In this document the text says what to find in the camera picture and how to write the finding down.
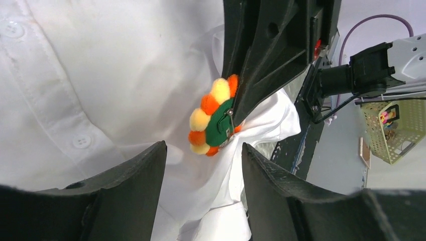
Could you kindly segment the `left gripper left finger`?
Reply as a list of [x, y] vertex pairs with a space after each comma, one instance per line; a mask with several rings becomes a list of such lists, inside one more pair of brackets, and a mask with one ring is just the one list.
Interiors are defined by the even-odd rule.
[[167, 146], [64, 189], [1, 187], [1, 240], [150, 240]]

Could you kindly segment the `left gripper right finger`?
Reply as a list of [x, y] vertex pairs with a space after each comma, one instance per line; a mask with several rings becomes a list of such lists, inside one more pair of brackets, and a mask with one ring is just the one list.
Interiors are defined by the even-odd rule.
[[242, 146], [253, 240], [425, 240], [425, 191], [315, 186]]

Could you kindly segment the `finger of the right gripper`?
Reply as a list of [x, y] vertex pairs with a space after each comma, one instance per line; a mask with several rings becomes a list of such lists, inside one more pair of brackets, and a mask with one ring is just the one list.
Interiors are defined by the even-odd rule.
[[262, 101], [299, 76], [309, 59], [308, 1], [259, 1], [252, 46], [233, 104], [239, 125]]
[[222, 77], [240, 74], [252, 46], [260, 9], [259, 1], [224, 0], [225, 38]]

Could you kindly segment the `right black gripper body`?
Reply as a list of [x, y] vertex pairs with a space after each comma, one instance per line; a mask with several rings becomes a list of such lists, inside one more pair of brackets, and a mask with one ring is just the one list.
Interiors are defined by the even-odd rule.
[[342, 0], [308, 1], [309, 59], [315, 61], [320, 51], [332, 43], [337, 33], [337, 23]]

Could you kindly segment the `orange yellow flower brooch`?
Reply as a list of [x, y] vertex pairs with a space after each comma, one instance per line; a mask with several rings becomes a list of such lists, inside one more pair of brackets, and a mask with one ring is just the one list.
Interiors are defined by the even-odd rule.
[[231, 137], [241, 131], [242, 126], [232, 120], [233, 104], [239, 85], [236, 74], [227, 79], [216, 79], [208, 94], [200, 101], [190, 118], [188, 141], [192, 152], [214, 156], [225, 147]]

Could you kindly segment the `white button shirt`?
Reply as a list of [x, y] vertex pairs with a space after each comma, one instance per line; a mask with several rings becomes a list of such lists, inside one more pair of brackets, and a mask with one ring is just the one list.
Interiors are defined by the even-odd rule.
[[242, 144], [300, 132], [284, 90], [213, 157], [189, 117], [223, 68], [222, 1], [1, 1], [1, 184], [64, 188], [168, 147], [152, 240], [249, 240]]

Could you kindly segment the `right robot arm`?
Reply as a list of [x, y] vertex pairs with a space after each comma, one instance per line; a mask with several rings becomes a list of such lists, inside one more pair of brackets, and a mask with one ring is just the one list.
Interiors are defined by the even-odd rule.
[[236, 74], [231, 122], [239, 125], [277, 90], [316, 67], [303, 94], [317, 124], [321, 99], [351, 93], [376, 97], [388, 89], [425, 79], [425, 35], [381, 43], [351, 56], [347, 65], [324, 68], [321, 47], [337, 32], [340, 1], [224, 1], [222, 77]]

